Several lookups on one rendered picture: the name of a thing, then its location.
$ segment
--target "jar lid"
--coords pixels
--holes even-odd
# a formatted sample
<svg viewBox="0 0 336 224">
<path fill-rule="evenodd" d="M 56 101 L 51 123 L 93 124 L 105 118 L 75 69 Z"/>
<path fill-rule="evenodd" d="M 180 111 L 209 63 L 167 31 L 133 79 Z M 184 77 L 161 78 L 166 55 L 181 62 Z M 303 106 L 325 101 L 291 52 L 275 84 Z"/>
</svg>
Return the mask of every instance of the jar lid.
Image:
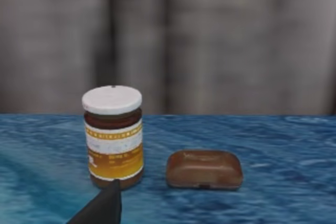
<svg viewBox="0 0 336 224">
<path fill-rule="evenodd" d="M 97 115 L 119 115 L 140 107 L 141 93 L 126 86 L 105 86 L 95 88 L 83 95 L 83 107 Z"/>
</svg>

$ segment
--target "yellow label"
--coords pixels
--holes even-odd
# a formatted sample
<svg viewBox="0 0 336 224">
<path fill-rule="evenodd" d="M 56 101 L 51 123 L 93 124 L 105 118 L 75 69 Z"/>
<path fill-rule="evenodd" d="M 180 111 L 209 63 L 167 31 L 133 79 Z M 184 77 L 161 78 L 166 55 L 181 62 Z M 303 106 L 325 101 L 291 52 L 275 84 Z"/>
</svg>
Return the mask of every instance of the yellow label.
<svg viewBox="0 0 336 224">
<path fill-rule="evenodd" d="M 86 132 L 89 170 L 93 176 L 103 180 L 127 179 L 142 169 L 141 120 L 119 130 L 100 130 L 86 125 Z"/>
</svg>

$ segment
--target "jar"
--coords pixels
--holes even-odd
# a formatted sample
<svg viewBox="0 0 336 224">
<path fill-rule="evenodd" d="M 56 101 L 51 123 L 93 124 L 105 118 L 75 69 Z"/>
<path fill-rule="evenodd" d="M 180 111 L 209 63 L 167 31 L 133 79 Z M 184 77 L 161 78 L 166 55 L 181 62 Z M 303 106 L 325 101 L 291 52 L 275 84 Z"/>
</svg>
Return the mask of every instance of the jar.
<svg viewBox="0 0 336 224">
<path fill-rule="evenodd" d="M 82 98 L 91 180 L 105 188 L 114 179 L 122 189 L 143 174 L 142 95 L 126 86 L 95 88 Z"/>
</svg>

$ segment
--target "blue tablecloth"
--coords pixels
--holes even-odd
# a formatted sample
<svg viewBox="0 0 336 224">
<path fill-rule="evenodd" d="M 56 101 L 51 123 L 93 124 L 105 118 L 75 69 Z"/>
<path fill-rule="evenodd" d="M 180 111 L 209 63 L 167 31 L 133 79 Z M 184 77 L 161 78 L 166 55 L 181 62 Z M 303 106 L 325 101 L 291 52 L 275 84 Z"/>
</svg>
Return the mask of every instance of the blue tablecloth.
<svg viewBox="0 0 336 224">
<path fill-rule="evenodd" d="M 144 148 L 123 224 L 336 223 L 334 117 L 145 116 Z M 235 153 L 242 188 L 168 188 L 166 160 L 183 148 Z M 65 223 L 97 193 L 81 116 L 0 116 L 0 223 Z"/>
</svg>

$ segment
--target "blue surface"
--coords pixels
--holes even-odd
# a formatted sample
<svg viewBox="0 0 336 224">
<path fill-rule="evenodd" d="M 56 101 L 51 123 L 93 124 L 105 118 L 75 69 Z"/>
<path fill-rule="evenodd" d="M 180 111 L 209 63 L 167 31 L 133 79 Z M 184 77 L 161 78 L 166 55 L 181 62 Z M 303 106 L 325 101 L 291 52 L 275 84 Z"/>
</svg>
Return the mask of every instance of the blue surface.
<svg viewBox="0 0 336 224">
<path fill-rule="evenodd" d="M 65 223 L 98 190 L 80 116 L 0 116 L 0 223 Z M 145 116 L 145 175 L 123 192 L 123 224 L 336 223 L 336 118 Z M 182 148 L 235 153 L 238 192 L 169 189 Z"/>
</svg>

